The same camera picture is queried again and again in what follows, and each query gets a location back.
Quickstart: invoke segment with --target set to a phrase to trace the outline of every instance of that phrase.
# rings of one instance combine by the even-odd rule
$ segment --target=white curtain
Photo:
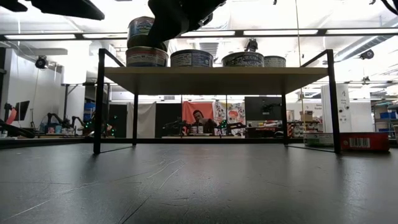
[[[134,104],[127,104],[126,138],[132,138],[132,121]],[[156,102],[138,104],[137,138],[155,138]]]

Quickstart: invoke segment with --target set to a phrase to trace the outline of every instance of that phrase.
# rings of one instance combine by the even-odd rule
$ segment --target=cardboard box
[[[387,133],[340,133],[341,150],[388,151]]]
[[[305,113],[303,114],[303,111],[300,111],[301,120],[304,121],[305,119],[305,121],[313,121],[312,119],[313,112],[312,111],[304,111],[304,112]]]

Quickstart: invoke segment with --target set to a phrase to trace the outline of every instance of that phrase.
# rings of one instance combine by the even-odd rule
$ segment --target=person
[[[214,134],[217,123],[212,119],[205,118],[200,110],[195,110],[193,112],[193,117],[195,118],[195,122],[192,125],[203,126],[203,133]]]

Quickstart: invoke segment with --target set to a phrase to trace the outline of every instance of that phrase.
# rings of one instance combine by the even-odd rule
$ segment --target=wooden shelf
[[[326,68],[105,68],[105,77],[140,95],[279,95],[327,75]]]
[[[389,118],[376,118],[375,122],[377,123],[398,123],[398,119],[389,119]]]

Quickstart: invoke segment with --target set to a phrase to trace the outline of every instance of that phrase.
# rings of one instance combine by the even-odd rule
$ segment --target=tin can
[[[198,126],[192,126],[191,127],[191,133],[192,134],[198,134]]]
[[[170,56],[171,67],[212,67],[213,56],[203,50],[179,50]]]
[[[257,52],[237,52],[222,59],[224,67],[263,67],[264,56]]]
[[[285,68],[286,59],[280,56],[265,56],[264,67]]]
[[[147,17],[147,16],[142,16],[138,17],[136,19],[133,19],[128,27],[128,32],[127,32],[127,46],[131,42],[131,38],[134,37],[135,35],[140,35],[140,34],[148,34],[150,31],[150,28],[154,25],[154,18]]]
[[[198,126],[198,134],[203,134],[203,126]]]
[[[167,51],[169,42],[161,42],[159,44],[152,44],[148,40],[148,33],[150,28],[154,25],[155,19],[152,17],[142,16],[137,19],[133,19],[128,27],[127,32],[127,48],[131,47],[155,47],[164,51]]]
[[[131,47],[126,51],[127,67],[166,67],[169,56],[153,47]]]

